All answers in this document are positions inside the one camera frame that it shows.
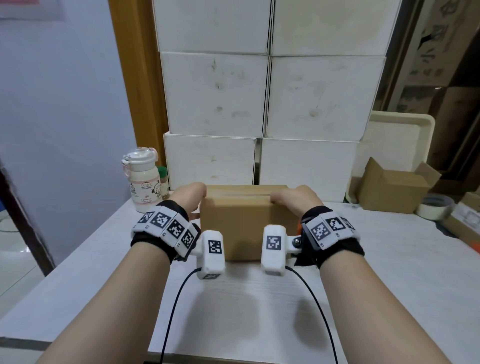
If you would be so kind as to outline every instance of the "hand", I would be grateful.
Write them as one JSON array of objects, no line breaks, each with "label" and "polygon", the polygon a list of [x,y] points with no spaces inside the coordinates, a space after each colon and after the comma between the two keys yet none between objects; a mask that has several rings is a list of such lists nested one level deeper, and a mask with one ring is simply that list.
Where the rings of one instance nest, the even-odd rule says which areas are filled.
[{"label": "hand", "polygon": [[274,204],[286,206],[299,218],[312,207],[323,206],[324,204],[317,194],[304,184],[297,188],[285,188],[272,192],[270,201]]},{"label": "hand", "polygon": [[175,201],[187,211],[190,220],[200,218],[200,214],[193,214],[200,204],[202,198],[207,196],[207,186],[205,183],[194,182],[185,186],[180,186],[170,196],[170,200]]}]

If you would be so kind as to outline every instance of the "white thermos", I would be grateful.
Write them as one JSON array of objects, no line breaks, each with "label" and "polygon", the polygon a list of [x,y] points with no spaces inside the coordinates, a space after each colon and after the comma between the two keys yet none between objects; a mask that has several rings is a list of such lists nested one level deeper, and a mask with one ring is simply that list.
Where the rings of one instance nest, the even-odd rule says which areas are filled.
[{"label": "white thermos", "polygon": [[160,175],[155,166],[158,153],[154,148],[140,147],[123,156],[122,165],[130,182],[130,193],[138,212],[147,212],[162,201]]}]

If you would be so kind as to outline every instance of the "roll of tape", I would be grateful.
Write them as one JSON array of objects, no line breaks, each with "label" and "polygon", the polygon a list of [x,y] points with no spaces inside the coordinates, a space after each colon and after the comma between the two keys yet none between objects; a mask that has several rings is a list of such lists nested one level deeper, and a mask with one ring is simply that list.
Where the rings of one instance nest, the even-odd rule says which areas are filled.
[{"label": "roll of tape", "polygon": [[427,194],[415,213],[421,218],[438,221],[448,216],[454,204],[452,198],[443,194]]}]

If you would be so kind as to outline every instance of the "wristband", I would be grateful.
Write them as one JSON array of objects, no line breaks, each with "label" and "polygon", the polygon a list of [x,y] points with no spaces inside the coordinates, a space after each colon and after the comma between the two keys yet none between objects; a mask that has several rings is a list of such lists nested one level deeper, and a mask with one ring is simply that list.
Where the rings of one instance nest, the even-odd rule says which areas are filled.
[{"label": "wristband", "polygon": [[131,236],[131,246],[139,241],[146,241],[164,250],[170,262],[173,259],[185,261],[196,246],[200,228],[188,221],[184,208],[175,201],[166,200],[138,220]]},{"label": "wristband", "polygon": [[332,255],[348,250],[362,256],[360,235],[343,216],[337,215],[326,206],[308,210],[302,217],[301,252],[296,266],[320,266]]}]

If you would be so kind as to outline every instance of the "green cap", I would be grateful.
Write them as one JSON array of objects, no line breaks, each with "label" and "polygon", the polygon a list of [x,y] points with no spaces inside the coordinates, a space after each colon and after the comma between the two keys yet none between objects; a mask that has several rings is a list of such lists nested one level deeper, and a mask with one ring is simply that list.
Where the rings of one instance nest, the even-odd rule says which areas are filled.
[{"label": "green cap", "polygon": [[167,175],[168,175],[167,167],[159,166],[157,168],[158,168],[158,174],[160,175],[160,178],[167,177]]}]

